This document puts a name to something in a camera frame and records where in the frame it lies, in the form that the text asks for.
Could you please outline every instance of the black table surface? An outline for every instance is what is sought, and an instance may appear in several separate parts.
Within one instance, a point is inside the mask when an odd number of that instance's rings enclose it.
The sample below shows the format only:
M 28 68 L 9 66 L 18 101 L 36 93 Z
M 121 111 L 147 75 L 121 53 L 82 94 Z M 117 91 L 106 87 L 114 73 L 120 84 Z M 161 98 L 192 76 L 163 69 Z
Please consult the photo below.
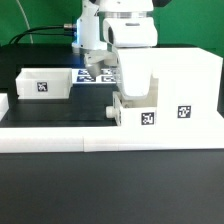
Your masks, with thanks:
M 0 88 L 12 106 L 7 75 L 35 64 L 36 51 L 50 56 L 40 66 L 81 66 L 69 46 L 56 47 L 66 63 L 54 48 L 0 48 Z M 0 154 L 3 224 L 221 224 L 223 208 L 223 150 Z

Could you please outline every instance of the white base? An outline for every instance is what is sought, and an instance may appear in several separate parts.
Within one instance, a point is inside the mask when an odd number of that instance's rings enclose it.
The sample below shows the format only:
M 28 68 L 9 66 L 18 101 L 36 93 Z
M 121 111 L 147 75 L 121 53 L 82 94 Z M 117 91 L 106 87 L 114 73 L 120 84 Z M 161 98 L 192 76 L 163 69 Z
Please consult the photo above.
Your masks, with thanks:
M 10 128 L 0 129 L 0 153 L 224 149 L 224 124 L 167 129 Z

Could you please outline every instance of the white block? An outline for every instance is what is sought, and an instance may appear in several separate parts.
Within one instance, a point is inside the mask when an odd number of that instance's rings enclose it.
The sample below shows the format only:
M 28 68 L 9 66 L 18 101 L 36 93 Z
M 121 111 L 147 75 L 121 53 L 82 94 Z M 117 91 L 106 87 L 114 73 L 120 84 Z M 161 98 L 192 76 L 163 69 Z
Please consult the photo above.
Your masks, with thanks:
M 9 109 L 7 94 L 0 94 L 0 121 Z
M 16 78 L 19 99 L 67 99 L 72 87 L 72 69 L 22 69 Z

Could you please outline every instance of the green wall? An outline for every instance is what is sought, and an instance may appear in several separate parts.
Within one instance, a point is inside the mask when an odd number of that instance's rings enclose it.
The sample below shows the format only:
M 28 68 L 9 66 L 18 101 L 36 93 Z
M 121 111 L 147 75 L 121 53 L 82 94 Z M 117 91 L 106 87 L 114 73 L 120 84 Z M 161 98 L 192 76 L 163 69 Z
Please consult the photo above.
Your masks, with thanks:
M 70 23 L 81 14 L 81 0 L 20 0 L 31 27 Z M 224 0 L 173 0 L 156 9 L 159 43 L 186 43 L 224 57 Z M 15 0 L 0 0 L 0 43 L 26 30 Z M 35 43 L 70 43 L 70 37 L 37 37 Z

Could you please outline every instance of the white cube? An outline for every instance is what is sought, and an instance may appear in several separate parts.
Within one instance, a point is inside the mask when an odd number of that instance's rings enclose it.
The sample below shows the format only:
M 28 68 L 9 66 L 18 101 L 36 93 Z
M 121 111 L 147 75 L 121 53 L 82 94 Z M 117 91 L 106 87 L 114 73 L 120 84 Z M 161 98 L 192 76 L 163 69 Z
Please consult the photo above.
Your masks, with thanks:
M 19 99 L 68 99 L 71 68 L 23 68 L 16 78 Z

